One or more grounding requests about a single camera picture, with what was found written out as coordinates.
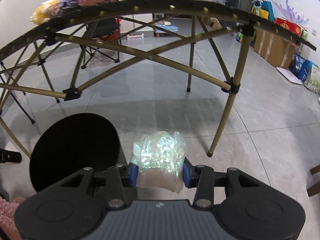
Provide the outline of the blue shopping bag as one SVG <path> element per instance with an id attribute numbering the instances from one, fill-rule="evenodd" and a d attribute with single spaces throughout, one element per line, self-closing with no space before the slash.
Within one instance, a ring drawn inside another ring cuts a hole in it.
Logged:
<path id="1" fill-rule="evenodd" d="M 274 13 L 272 4 L 269 1 L 263 1 L 260 9 L 260 17 L 267 19 L 271 22 L 274 21 Z"/>

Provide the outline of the white yellow plush toy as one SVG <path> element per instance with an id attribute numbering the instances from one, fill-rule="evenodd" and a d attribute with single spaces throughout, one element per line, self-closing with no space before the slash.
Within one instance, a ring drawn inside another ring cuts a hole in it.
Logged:
<path id="1" fill-rule="evenodd" d="M 30 16 L 30 22 L 35 25 L 41 25 L 56 17 L 56 10 L 59 7 L 60 0 L 48 0 L 41 5 Z"/>

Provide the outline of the pink fluffy sleeve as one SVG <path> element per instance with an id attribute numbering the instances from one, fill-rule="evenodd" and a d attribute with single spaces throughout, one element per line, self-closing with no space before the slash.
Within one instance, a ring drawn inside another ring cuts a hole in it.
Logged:
<path id="1" fill-rule="evenodd" d="M 1 229 L 9 239 L 22 239 L 14 222 L 14 214 L 17 207 L 24 200 L 25 199 L 22 197 L 16 197 L 14 200 L 9 202 L 1 198 Z"/>

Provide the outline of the white floor scale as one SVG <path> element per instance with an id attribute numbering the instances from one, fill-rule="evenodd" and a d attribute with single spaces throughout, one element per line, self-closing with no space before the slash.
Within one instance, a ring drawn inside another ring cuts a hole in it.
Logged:
<path id="1" fill-rule="evenodd" d="M 296 85 L 302 85 L 302 81 L 298 79 L 290 70 L 285 68 L 277 67 L 276 70 L 283 76 L 287 81 Z"/>

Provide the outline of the red gift bag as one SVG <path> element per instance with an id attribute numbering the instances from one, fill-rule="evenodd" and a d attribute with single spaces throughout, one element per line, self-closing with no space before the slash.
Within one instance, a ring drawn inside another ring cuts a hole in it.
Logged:
<path id="1" fill-rule="evenodd" d="M 286 19 L 276 17 L 275 24 L 283 27 L 284 29 L 291 31 L 292 33 L 298 36 L 302 35 L 303 28 L 300 25 L 290 22 Z"/>

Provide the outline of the cardboard box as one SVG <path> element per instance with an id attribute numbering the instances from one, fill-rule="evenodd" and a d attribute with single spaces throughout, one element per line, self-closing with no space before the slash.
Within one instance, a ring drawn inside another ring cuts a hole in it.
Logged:
<path id="1" fill-rule="evenodd" d="M 288 69 L 295 54 L 295 46 L 279 36 L 257 30 L 254 51 L 272 66 Z"/>

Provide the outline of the purple fabric pouch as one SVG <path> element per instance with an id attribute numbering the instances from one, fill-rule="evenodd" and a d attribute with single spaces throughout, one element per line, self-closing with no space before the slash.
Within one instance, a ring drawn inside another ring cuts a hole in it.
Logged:
<path id="1" fill-rule="evenodd" d="M 74 8 L 78 6 L 77 0 L 60 0 L 60 8 Z"/>

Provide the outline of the folding camping table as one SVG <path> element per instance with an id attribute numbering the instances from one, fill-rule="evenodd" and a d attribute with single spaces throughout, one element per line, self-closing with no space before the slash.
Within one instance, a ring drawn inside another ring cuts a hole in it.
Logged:
<path id="1" fill-rule="evenodd" d="M 150 37 L 144 42 L 103 41 L 78 36 L 90 23 L 130 13 L 163 12 L 190 15 L 196 22 L 189 36 Z M 66 34 L 66 28 L 75 32 Z M 14 78 L 2 83 L 5 104 L 11 92 L 78 100 L 93 94 L 88 108 L 100 108 L 116 124 L 122 138 L 157 129 L 179 129 L 185 134 L 213 137 L 212 155 L 230 117 L 244 68 L 249 63 L 252 34 L 264 31 L 288 44 L 310 43 L 275 23 L 224 5 L 191 0 L 128 0 L 78 9 L 42 24 L 1 49 L 1 59 L 33 47 L 25 63 L 5 70 Z M 49 45 L 76 45 L 80 54 L 95 48 L 120 54 L 119 63 L 103 62 L 100 72 L 86 74 L 82 59 L 70 64 L 44 55 Z"/>

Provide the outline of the black folding chair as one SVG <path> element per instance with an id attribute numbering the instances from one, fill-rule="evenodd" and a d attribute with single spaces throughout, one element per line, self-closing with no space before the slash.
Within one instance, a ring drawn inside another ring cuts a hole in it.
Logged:
<path id="1" fill-rule="evenodd" d="M 117 44 L 121 45 L 120 39 L 120 19 L 118 18 L 107 18 L 105 20 L 99 20 L 95 22 L 91 22 L 86 25 L 86 31 L 83 37 L 90 37 L 95 40 L 105 41 L 105 42 L 113 42 L 116 41 Z M 85 69 L 93 59 L 93 57 L 99 53 L 106 58 L 111 59 L 114 63 L 120 62 L 120 52 L 117 52 L 116 58 L 111 57 L 100 50 L 99 47 L 87 46 L 82 57 L 83 65 L 81 69 Z"/>

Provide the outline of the black round trash bin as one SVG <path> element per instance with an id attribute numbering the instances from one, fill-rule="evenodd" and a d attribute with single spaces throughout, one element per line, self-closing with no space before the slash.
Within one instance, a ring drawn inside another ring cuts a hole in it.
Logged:
<path id="1" fill-rule="evenodd" d="M 40 136 L 30 158 L 30 180 L 40 192 L 85 167 L 105 171 L 119 154 L 119 136 L 109 120 L 94 113 L 69 115 Z"/>

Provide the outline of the iridescent plastic bag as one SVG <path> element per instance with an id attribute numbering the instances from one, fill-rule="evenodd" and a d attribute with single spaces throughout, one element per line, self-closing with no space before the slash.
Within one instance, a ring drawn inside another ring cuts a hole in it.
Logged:
<path id="1" fill-rule="evenodd" d="M 188 152 L 180 132 L 159 131 L 133 142 L 130 163 L 138 166 L 136 186 L 157 187 L 174 193 L 183 189 L 183 164 Z"/>

